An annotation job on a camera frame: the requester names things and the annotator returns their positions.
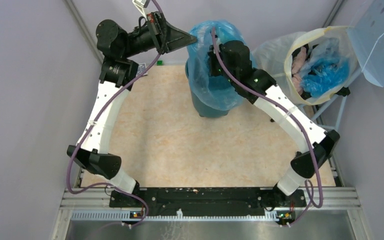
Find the blue plastic trash bag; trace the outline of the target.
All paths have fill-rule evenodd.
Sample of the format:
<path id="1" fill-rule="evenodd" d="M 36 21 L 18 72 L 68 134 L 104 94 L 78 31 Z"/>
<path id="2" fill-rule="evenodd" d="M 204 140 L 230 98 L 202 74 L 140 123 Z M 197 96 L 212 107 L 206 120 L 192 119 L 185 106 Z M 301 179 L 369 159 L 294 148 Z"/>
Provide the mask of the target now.
<path id="1" fill-rule="evenodd" d="M 212 63 L 210 53 L 213 53 L 212 29 L 215 28 L 216 43 L 225 44 L 228 41 L 238 40 L 245 42 L 241 32 L 230 22 L 226 20 L 207 20 L 198 23 L 192 27 L 189 34 L 197 37 L 197 42 L 186 47 L 188 59 L 185 65 L 186 77 L 193 91 L 208 106 L 226 111 L 240 106 L 244 98 L 241 97 L 229 80 L 223 75 L 211 75 L 212 70 L 221 72 L 223 69 L 216 61 Z M 225 78 L 228 88 L 225 90 L 214 90 L 219 81 L 211 77 L 222 76 Z"/>

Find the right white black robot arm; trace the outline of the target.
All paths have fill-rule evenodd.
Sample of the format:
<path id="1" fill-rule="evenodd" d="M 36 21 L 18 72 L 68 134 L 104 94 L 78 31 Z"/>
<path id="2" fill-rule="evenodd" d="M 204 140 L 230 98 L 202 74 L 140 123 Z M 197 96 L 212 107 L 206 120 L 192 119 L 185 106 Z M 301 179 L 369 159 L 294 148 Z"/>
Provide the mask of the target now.
<path id="1" fill-rule="evenodd" d="M 339 133 L 310 120 L 286 97 L 273 77 L 253 67 L 250 50 L 243 42 L 211 44 L 207 54 L 210 75 L 227 78 L 241 97 L 268 114 L 298 146 L 297 155 L 274 186 L 274 202 L 287 206 L 306 180 L 319 176 L 319 168 L 340 139 Z"/>

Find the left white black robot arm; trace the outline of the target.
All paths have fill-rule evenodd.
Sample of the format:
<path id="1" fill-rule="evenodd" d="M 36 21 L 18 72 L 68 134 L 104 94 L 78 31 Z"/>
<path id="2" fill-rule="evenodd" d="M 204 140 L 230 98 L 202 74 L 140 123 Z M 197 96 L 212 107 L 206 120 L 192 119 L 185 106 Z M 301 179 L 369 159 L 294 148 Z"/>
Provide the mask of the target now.
<path id="1" fill-rule="evenodd" d="M 105 19 L 95 31 L 97 49 L 103 54 L 98 91 L 84 133 L 67 155 L 71 164 L 104 179 L 129 207 L 140 202 L 138 182 L 122 168 L 121 157 L 109 152 L 111 135 L 120 108 L 142 76 L 132 56 L 156 50 L 159 55 L 174 52 L 197 42 L 192 34 L 172 26 L 164 14 L 155 11 L 142 16 L 139 25 L 127 32 L 115 21 Z"/>

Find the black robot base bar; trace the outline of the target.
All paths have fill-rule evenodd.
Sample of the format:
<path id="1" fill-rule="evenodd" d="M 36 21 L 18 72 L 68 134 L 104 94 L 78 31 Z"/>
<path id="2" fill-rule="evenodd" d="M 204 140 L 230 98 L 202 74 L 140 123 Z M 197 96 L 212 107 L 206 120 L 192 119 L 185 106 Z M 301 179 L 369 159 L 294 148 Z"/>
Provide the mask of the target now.
<path id="1" fill-rule="evenodd" d="M 148 187 L 133 197 L 112 191 L 111 208 L 148 208 L 148 216 L 186 217 L 263 216 L 281 208 L 305 207 L 303 190 L 286 196 L 280 190 L 261 187 Z"/>

